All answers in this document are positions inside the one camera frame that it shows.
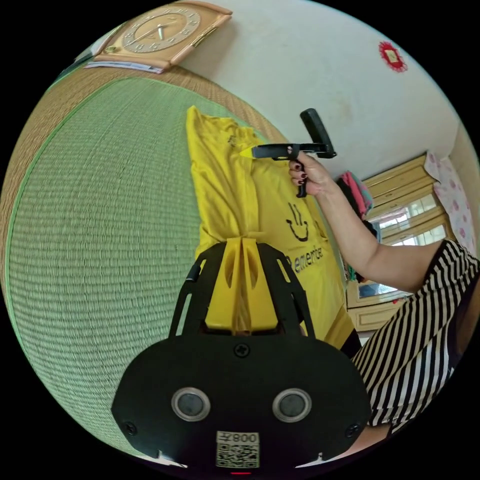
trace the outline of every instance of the woman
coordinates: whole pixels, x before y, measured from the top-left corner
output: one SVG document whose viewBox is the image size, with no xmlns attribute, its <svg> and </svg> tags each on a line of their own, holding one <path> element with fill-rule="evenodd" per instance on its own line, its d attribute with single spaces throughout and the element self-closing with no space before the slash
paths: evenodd
<svg viewBox="0 0 480 480">
<path fill-rule="evenodd" d="M 336 460 L 403 428 L 452 376 L 480 316 L 480 261 L 449 239 L 425 246 L 379 244 L 327 170 L 303 152 L 297 160 L 289 164 L 291 181 L 305 184 L 316 198 L 345 261 L 364 278 L 413 294 L 352 358 L 372 415 Z"/>
</svg>

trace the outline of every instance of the label sticker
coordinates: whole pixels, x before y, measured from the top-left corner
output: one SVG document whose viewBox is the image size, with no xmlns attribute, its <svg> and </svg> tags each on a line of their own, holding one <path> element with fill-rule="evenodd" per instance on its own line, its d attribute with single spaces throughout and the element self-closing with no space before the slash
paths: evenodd
<svg viewBox="0 0 480 480">
<path fill-rule="evenodd" d="M 218 431 L 216 466 L 229 469 L 256 469 L 260 466 L 258 433 Z"/>
<path fill-rule="evenodd" d="M 401 73 L 408 70 L 407 64 L 400 56 L 399 51 L 388 41 L 381 41 L 378 45 L 380 55 L 385 63 L 395 72 Z"/>
</svg>

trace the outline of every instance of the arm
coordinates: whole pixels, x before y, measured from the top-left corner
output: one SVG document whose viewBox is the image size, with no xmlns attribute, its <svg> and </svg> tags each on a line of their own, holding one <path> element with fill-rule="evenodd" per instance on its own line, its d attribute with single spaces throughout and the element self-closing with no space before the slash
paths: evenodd
<svg viewBox="0 0 480 480">
<path fill-rule="evenodd" d="M 381 442 L 382 440 L 387 438 L 389 434 L 390 425 L 379 425 L 379 426 L 366 426 L 359 437 L 356 439 L 355 443 L 347 450 L 344 451 L 342 454 L 328 460 L 328 462 L 333 462 L 338 459 L 342 459 L 344 457 L 348 457 L 349 455 L 356 454 L 361 452 L 372 445 Z"/>
<path fill-rule="evenodd" d="M 340 187 L 330 179 L 315 195 L 346 262 L 373 282 L 415 293 L 442 241 L 420 246 L 378 243 L 357 217 Z"/>
</svg>

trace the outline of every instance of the woman's hand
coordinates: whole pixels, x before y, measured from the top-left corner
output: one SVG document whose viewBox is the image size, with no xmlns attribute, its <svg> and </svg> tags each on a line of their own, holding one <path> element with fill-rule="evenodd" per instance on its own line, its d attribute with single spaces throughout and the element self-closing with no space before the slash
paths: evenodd
<svg viewBox="0 0 480 480">
<path fill-rule="evenodd" d="M 299 162 L 303 164 L 305 172 L 300 170 Z M 298 154 L 297 161 L 289 162 L 288 166 L 293 184 L 299 186 L 305 183 L 309 195 L 326 193 L 331 190 L 332 184 L 335 184 L 327 169 L 303 151 Z"/>
</svg>

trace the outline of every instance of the qr code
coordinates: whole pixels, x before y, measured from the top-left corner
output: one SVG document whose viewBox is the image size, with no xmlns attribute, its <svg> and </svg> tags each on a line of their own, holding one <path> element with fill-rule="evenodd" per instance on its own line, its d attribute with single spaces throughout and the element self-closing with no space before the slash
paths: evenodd
<svg viewBox="0 0 480 480">
<path fill-rule="evenodd" d="M 219 443 L 216 465 L 217 467 L 237 469 L 257 468 L 259 466 L 259 446 Z"/>
</svg>

